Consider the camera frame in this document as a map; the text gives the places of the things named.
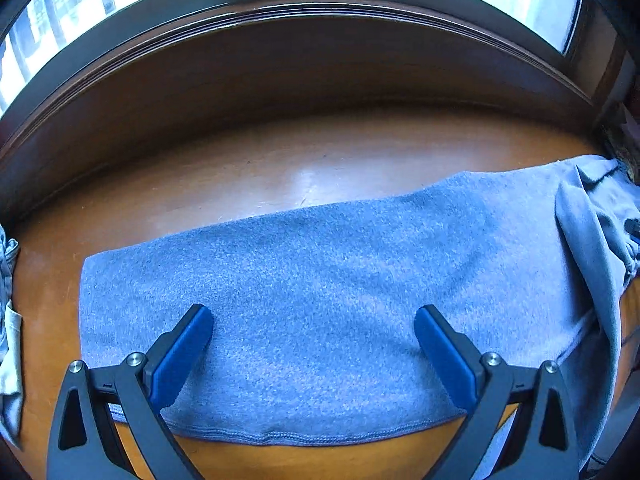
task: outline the wooden table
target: wooden table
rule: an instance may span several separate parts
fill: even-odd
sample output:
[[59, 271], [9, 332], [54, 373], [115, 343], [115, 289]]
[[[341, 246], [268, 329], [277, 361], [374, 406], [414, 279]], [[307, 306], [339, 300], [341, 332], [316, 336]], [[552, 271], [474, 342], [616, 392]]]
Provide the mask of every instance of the wooden table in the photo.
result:
[[[78, 288], [84, 259], [216, 222], [419, 189], [461, 170], [505, 171], [596, 153], [544, 124], [469, 108], [390, 108], [212, 134], [73, 185], [22, 222], [14, 305], [24, 317], [22, 451], [44, 478], [60, 381], [80, 357]], [[638, 291], [623, 301], [623, 333], [640, 324]], [[618, 390], [635, 355], [623, 351]], [[358, 446], [252, 447], [180, 438], [207, 479], [417, 479], [460, 420]], [[126, 427], [136, 471], [151, 478]]]

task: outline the blue gripper pad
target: blue gripper pad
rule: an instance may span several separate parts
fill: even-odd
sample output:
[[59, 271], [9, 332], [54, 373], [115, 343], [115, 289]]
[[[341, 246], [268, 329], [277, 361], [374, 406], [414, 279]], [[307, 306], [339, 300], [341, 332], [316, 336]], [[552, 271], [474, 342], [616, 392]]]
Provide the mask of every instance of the blue gripper pad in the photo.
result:
[[213, 315], [207, 307], [198, 306], [200, 308], [197, 313], [184, 327], [153, 373], [148, 399], [156, 413], [175, 402], [191, 368], [211, 339]]
[[451, 402], [462, 410], [471, 412], [478, 403], [476, 377], [446, 334], [449, 332], [450, 336], [455, 336], [456, 332], [444, 318], [442, 321], [446, 326], [437, 323], [426, 307], [418, 309], [414, 319], [415, 336], [435, 368]]

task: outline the wooden surface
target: wooden surface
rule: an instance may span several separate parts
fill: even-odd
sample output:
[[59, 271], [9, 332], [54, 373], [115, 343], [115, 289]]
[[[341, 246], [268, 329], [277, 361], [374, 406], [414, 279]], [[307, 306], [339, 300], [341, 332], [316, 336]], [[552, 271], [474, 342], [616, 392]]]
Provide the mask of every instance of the wooden surface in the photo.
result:
[[[215, 134], [67, 189], [10, 232], [22, 247], [14, 285], [26, 391], [18, 458], [34, 479], [44, 478], [60, 381], [80, 356], [85, 257], [206, 224], [409, 192], [461, 170], [505, 171], [594, 152], [571, 134], [492, 112], [379, 109]], [[640, 319], [638, 290], [625, 298], [629, 333]], [[207, 479], [417, 479], [459, 423], [349, 447], [179, 441]], [[120, 433], [136, 471], [150, 478], [128, 430]]]
[[574, 132], [596, 115], [560, 73], [450, 16], [354, 0], [220, 7], [114, 49], [25, 122], [3, 117], [0, 222], [148, 145], [377, 102], [475, 103]]

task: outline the screw head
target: screw head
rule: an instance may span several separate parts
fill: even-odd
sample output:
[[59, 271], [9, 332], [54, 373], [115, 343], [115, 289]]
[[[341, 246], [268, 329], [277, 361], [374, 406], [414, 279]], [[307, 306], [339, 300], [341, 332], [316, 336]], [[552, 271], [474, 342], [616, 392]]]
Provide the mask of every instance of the screw head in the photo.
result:
[[496, 352], [487, 352], [484, 359], [489, 366], [497, 366], [502, 362], [502, 358]]
[[84, 365], [84, 363], [82, 361], [73, 361], [70, 365], [69, 365], [69, 371], [73, 374], [77, 374], [80, 370], [82, 370], [82, 366]]
[[144, 358], [145, 355], [142, 352], [133, 352], [133, 354], [127, 356], [127, 364], [129, 366], [138, 366]]
[[545, 370], [550, 374], [555, 374], [558, 371], [558, 363], [555, 361], [545, 361]]

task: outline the folded towel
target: folded towel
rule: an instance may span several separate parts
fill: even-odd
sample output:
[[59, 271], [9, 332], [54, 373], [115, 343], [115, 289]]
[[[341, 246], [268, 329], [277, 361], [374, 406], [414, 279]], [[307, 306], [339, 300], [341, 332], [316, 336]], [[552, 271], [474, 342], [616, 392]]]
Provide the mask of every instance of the folded towel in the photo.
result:
[[[246, 444], [356, 444], [461, 415], [414, 337], [418, 307], [436, 304], [481, 352], [532, 367], [569, 363], [599, 322], [606, 328], [596, 346], [606, 345], [608, 360], [570, 381], [572, 398], [598, 396], [594, 411], [577, 402], [585, 459], [610, 403], [615, 301], [638, 261], [623, 225], [638, 217], [639, 200], [615, 160], [582, 156], [463, 172], [405, 196], [96, 254], [82, 269], [82, 358], [105, 366], [145, 351], [202, 303], [214, 314], [213, 338], [163, 412], [172, 431]], [[587, 210], [597, 213], [575, 220]]]

